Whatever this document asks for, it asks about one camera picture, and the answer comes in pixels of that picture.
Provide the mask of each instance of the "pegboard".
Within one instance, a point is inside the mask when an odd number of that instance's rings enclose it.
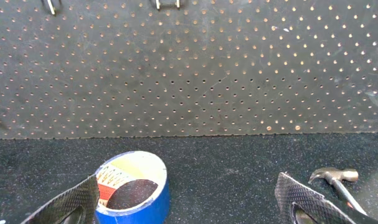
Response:
[[[46,2],[0,0],[0,138],[378,131],[378,0]]]

